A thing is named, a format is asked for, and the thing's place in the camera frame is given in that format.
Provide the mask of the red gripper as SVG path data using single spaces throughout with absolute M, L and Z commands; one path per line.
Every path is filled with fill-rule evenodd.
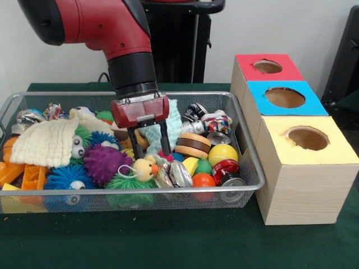
M 169 99 L 166 94 L 147 94 L 113 100 L 111 112 L 118 128 L 128 128 L 128 136 L 136 159 L 144 157 L 142 147 L 137 139 L 139 133 L 136 128 L 151 124 L 160 126 L 160 142 L 164 156 L 171 153 L 167 123 L 163 122 L 169 116 Z

